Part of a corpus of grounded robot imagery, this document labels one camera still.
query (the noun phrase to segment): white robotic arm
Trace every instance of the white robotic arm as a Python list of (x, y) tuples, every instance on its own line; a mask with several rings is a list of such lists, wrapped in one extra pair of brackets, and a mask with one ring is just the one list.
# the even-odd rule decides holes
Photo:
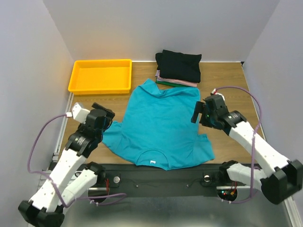
[[(203, 126), (223, 130), (251, 154), (254, 129), (246, 118), (238, 111), (229, 112), (221, 94), (211, 94), (204, 101), (197, 102), (192, 122), (196, 122), (201, 113), (200, 123)], [(302, 189), (303, 165), (278, 153), (258, 134), (255, 135), (255, 159), (262, 169), (254, 170), (253, 186), (273, 204), (281, 203)], [(228, 178), (224, 181), (250, 185), (251, 168), (230, 161), (223, 163), (221, 169), (224, 171), (222, 176)]]
[(75, 171), (102, 141), (103, 132), (115, 116), (111, 110), (96, 103), (92, 107), (94, 109), (89, 111), (76, 103), (72, 114), (68, 113), (80, 122), (77, 131), (69, 137), (50, 178), (29, 201), (22, 201), (18, 207), (23, 218), (35, 227), (60, 226), (64, 220), (63, 208), (70, 207), (89, 187), (105, 179), (103, 167), (91, 162), (68, 185)]

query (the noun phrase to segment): yellow tray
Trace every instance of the yellow tray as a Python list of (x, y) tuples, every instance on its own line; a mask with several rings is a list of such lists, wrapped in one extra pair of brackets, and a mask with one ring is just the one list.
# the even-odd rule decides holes
[(131, 78), (130, 59), (75, 61), (68, 90), (75, 95), (126, 94)]

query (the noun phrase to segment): stack of folded clothes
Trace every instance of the stack of folded clothes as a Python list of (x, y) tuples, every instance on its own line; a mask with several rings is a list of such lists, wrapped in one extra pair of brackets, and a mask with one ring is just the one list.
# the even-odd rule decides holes
[(183, 54), (163, 50), (156, 54), (156, 83), (172, 87), (197, 87), (201, 81), (201, 54)]

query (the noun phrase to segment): wooden table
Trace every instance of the wooden table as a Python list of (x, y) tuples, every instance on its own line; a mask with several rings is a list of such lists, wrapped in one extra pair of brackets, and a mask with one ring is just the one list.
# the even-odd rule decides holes
[[(134, 62), (132, 71), (132, 88), (131, 92), (144, 83), (147, 78), (155, 80), (157, 64), (155, 62)], [(201, 92), (201, 98), (210, 95), (215, 87), (221, 86), (240, 86), (248, 89), (240, 63), (200, 63), (201, 83), (198, 88)], [(158, 85), (160, 89), (171, 88), (165, 85)], [(114, 120), (122, 121), (130, 94), (125, 95), (89, 95), (75, 96), (72, 105), (81, 102), (87, 109), (91, 109), (91, 105), (97, 102), (116, 113)], [(258, 123), (256, 111), (253, 102), (248, 94), (237, 89), (221, 90), (225, 96), (225, 103), (229, 111), (238, 110), (250, 122), (252, 127)], [(62, 140), (62, 148), (67, 142), (69, 135), (74, 133), (79, 123), (73, 119), (69, 119)], [(236, 160), (241, 163), (250, 163), (251, 157), (247, 151), (233, 139), (229, 138), (223, 131), (210, 129), (199, 126), (199, 133), (206, 133), (212, 142), (215, 159), (208, 163), (222, 163), (224, 161)], [(91, 161), (97, 163), (129, 163), (113, 154), (104, 144), (99, 144), (86, 163)]]

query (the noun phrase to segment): cable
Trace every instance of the cable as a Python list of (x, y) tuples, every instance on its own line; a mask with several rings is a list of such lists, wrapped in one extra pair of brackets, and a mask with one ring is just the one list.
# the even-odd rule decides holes
[(202, 180), (202, 177), (196, 178), (194, 180), (192, 180), (189, 184), (188, 187), (191, 187), (195, 182), (200, 182)]
[(231, 195), (234, 195), (235, 192), (236, 192), (236, 190), (237, 190), (237, 182), (235, 181), (235, 188), (234, 188), (234, 190), (231, 192)]
[(237, 187), (237, 182), (233, 181), (233, 182), (232, 182), (232, 186), (231, 186), (231, 188), (228, 190), (229, 192), (232, 190), (232, 188), (233, 188), (233, 184), (234, 184), (234, 183), (236, 183), (236, 184), (235, 184), (235, 187)]
[(108, 123), (108, 126), (107, 126), (107, 128), (105, 130), (109, 129), (109, 127), (112, 125), (112, 123), (113, 123), (113, 120), (110, 119), (110, 122)]
[(242, 202), (247, 202), (249, 201), (255, 194), (253, 194), (253, 188), (254, 188), (254, 164), (255, 164), (255, 142), (256, 142), (256, 134), (257, 134), (257, 131), (258, 129), (260, 128), (261, 126), (261, 120), (262, 120), (262, 109), (261, 109), (261, 105), (259, 103), (259, 101), (253, 96), (252, 93), (250, 93), (248, 90), (242, 88), (242, 87), (238, 87), (238, 86), (224, 86), (224, 87), (218, 87), (215, 89), (215, 92), (214, 94), (218, 91), (218, 90), (221, 90), (221, 89), (225, 89), (225, 88), (235, 88), (235, 89), (239, 89), (239, 90), (242, 90), (244, 92), (246, 92), (247, 94), (249, 94), (257, 103), (258, 105), (258, 108), (259, 108), (259, 121), (258, 121), (258, 124), (257, 126), (255, 127), (254, 129), (254, 132), (252, 134), (252, 146), (251, 146), (251, 164), (250, 164), (250, 196), (246, 199), (246, 200), (243, 200), (243, 201), (239, 201), (239, 202), (232, 202), (232, 203), (242, 203)]
[(107, 192), (107, 194), (109, 195), (109, 180), (108, 180), (108, 178), (106, 179), (106, 180), (104, 180), (105, 181), (105, 185), (106, 185), (106, 192)]
[(249, 196), (248, 198), (244, 199), (244, 200), (241, 200), (241, 201), (228, 201), (228, 200), (223, 200), (223, 199), (220, 199), (222, 202), (225, 201), (225, 202), (228, 202), (228, 203), (234, 203), (234, 204), (240, 204), (240, 203), (245, 203), (245, 202), (248, 202), (249, 200), (251, 200), (252, 198), (255, 197), (255, 195), (257, 194), (258, 191), (256, 191), (252, 196)]
[(59, 191), (57, 185), (53, 182), (52, 178), (51, 178), (48, 174), (44, 173), (43, 171), (32, 171), (32, 170), (30, 169), (30, 161), (31, 161), (31, 159), (32, 159), (32, 156), (33, 156), (33, 153), (34, 153), (34, 149), (35, 149), (35, 147), (36, 147), (36, 144), (37, 144), (37, 142), (38, 142), (38, 140), (39, 140), (39, 138), (40, 138), (40, 136), (41, 136), (43, 130), (46, 128), (46, 126), (47, 126), (50, 122), (52, 122), (52, 121), (54, 121), (55, 119), (60, 118), (60, 117), (67, 117), (67, 114), (61, 114), (61, 115), (58, 115), (58, 116), (53, 117), (52, 119), (48, 120), (48, 121), (43, 125), (43, 127), (41, 128), (40, 132), (38, 133), (38, 135), (37, 135), (37, 137), (36, 137), (36, 139), (35, 139), (35, 141), (34, 141), (34, 144), (33, 144), (32, 148), (31, 148), (31, 150), (30, 150), (29, 156), (28, 156), (28, 160), (27, 160), (27, 171), (28, 171), (30, 174), (39, 174), (39, 175), (42, 175), (42, 176), (44, 176), (47, 180), (49, 180), (50, 183), (52, 184), (53, 189), (55, 190), (55, 192), (56, 192), (56, 194), (57, 194), (57, 196), (58, 196), (60, 202), (61, 202), (62, 205), (63, 205), (64, 207), (66, 207), (66, 208), (69, 208), (76, 200), (83, 200), (83, 199), (103, 199), (103, 198), (109, 198), (109, 197), (123, 196), (121, 199), (118, 199), (118, 200), (116, 200), (116, 201), (114, 201), (114, 202), (109, 202), (109, 203), (102, 204), (102, 205), (110, 205), (110, 204), (114, 204), (114, 203), (119, 202), (119, 201), (121, 201), (122, 199), (124, 199), (127, 195), (126, 195), (125, 193), (118, 193), (118, 194), (105, 195), (105, 196), (79, 197), (79, 198), (75, 198), (74, 200), (72, 200), (69, 204), (66, 204), (66, 203), (64, 202), (64, 199), (63, 199), (63, 197), (62, 197), (62, 195), (61, 195), (61, 193), (60, 193), (60, 191)]

